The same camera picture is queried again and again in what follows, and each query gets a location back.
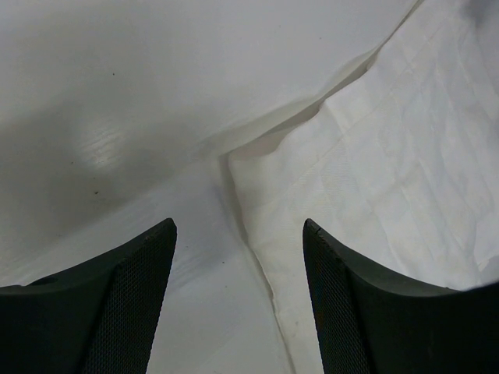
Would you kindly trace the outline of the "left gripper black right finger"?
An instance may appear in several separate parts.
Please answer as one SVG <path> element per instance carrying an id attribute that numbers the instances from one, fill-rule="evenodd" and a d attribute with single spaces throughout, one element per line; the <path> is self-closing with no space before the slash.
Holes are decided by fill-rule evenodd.
<path id="1" fill-rule="evenodd" d="M 457 291 L 412 279 L 312 220 L 303 256 L 326 373 L 497 372 L 497 284 Z"/>

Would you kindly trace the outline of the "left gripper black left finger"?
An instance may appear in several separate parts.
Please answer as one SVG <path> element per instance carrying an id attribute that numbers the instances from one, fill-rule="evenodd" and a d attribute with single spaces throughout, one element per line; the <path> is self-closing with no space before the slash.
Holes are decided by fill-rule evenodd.
<path id="1" fill-rule="evenodd" d="M 168 218 L 31 284 L 1 289 L 3 373 L 145 373 L 172 267 Z"/>

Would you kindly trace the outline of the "white pleated skirt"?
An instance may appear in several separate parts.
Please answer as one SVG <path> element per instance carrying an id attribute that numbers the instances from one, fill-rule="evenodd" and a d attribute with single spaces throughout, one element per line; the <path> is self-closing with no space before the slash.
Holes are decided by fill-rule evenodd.
<path id="1" fill-rule="evenodd" d="M 314 117 L 233 151 L 228 166 L 297 373 L 322 372 L 306 219 L 430 284 L 495 281 L 497 2 L 422 2 Z"/>

